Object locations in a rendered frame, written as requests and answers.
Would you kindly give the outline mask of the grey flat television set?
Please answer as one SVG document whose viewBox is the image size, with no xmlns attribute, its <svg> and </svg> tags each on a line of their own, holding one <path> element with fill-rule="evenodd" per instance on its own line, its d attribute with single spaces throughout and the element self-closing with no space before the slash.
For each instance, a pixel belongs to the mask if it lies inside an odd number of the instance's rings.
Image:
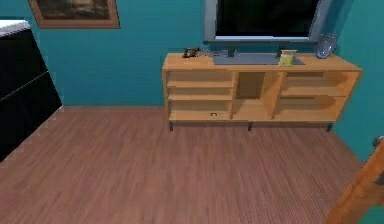
<svg viewBox="0 0 384 224">
<path fill-rule="evenodd" d="M 216 65 L 276 65 L 289 44 L 313 44 L 321 36 L 333 0 L 204 0 L 203 43 L 227 50 Z M 278 46 L 275 54 L 239 53 L 240 44 Z"/>
</svg>

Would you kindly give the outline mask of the small dark brown object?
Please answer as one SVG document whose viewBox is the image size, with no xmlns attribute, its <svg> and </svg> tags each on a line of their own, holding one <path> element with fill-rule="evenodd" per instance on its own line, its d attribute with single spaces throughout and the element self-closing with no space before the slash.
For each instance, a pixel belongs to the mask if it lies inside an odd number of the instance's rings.
<svg viewBox="0 0 384 224">
<path fill-rule="evenodd" d="M 200 51 L 199 47 L 195 48 L 185 48 L 183 51 L 183 58 L 196 57 L 197 53 Z"/>
</svg>

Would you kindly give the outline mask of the light wooden television stand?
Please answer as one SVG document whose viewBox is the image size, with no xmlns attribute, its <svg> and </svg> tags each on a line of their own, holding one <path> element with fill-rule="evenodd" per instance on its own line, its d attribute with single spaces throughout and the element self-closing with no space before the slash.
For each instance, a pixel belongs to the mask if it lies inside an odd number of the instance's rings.
<svg viewBox="0 0 384 224">
<path fill-rule="evenodd" d="M 332 55 L 299 65 L 216 65 L 212 56 L 167 55 L 166 116 L 176 122 L 324 123 L 339 120 L 363 70 Z"/>
</svg>

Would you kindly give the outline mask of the black cupboard with white top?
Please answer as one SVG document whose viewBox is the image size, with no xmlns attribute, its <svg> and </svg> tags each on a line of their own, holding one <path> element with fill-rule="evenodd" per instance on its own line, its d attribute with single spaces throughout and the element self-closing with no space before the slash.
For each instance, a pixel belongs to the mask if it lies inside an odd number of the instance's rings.
<svg viewBox="0 0 384 224">
<path fill-rule="evenodd" d="M 62 102 L 26 20 L 0 20 L 0 162 Z"/>
</svg>

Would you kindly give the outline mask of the orange wooden room door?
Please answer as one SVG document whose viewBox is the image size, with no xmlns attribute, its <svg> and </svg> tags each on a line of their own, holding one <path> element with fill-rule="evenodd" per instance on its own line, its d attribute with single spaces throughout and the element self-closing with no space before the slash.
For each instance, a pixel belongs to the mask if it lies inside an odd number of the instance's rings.
<svg viewBox="0 0 384 224">
<path fill-rule="evenodd" d="M 326 224 L 358 224 L 374 206 L 384 206 L 384 139 L 326 217 Z"/>
</svg>

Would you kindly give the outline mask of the brown framed wall picture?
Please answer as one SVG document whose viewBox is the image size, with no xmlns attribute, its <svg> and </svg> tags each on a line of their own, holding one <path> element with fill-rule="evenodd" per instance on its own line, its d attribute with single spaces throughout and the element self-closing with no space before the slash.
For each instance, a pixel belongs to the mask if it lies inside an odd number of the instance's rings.
<svg viewBox="0 0 384 224">
<path fill-rule="evenodd" d="M 41 29 L 119 29 L 116 0 L 28 0 Z"/>
</svg>

